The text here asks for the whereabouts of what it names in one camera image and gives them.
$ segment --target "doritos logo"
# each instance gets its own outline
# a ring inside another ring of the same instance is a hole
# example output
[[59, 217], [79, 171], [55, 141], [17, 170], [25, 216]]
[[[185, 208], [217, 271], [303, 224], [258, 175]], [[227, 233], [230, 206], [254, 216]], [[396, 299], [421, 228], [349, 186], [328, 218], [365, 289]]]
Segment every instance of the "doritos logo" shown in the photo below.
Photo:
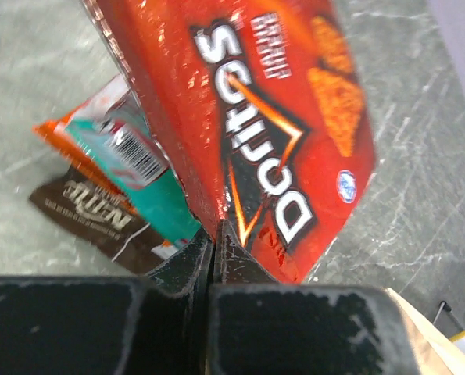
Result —
[[195, 46], [208, 66], [220, 108], [222, 156], [231, 207], [243, 246], [271, 213], [290, 253], [317, 218], [293, 174], [293, 155], [309, 128], [256, 85], [234, 27], [217, 20], [192, 27]]

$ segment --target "doritos bag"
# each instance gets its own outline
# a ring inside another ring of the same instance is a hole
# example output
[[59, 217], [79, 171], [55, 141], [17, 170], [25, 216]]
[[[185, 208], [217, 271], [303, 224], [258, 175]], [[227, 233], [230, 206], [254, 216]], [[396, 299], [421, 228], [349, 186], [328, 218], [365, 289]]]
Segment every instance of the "doritos bag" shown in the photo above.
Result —
[[209, 233], [302, 282], [374, 168], [328, 0], [86, 0]]

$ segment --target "brown paper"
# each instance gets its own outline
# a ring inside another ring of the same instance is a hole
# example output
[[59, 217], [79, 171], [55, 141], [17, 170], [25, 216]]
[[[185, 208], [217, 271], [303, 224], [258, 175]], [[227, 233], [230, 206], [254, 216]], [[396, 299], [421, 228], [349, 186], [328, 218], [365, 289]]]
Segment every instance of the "brown paper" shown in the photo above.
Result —
[[465, 375], [465, 355], [408, 301], [391, 288], [385, 291], [399, 306], [421, 373]]

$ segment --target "barcode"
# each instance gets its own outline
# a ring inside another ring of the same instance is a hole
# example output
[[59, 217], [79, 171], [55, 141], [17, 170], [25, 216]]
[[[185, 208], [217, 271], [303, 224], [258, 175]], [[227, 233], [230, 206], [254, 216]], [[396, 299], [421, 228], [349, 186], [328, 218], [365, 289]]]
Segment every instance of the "barcode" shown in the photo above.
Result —
[[166, 166], [150, 148], [128, 127], [123, 127], [109, 140], [109, 147], [121, 161], [149, 185], [165, 170]]

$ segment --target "small blue logo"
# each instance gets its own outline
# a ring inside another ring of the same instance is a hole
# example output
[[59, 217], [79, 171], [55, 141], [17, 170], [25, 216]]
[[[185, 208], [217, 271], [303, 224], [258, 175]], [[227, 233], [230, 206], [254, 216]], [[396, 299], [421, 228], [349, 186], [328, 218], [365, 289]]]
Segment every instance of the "small blue logo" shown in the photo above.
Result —
[[341, 170], [338, 174], [338, 195], [345, 203], [352, 203], [356, 198], [356, 178], [349, 170]]

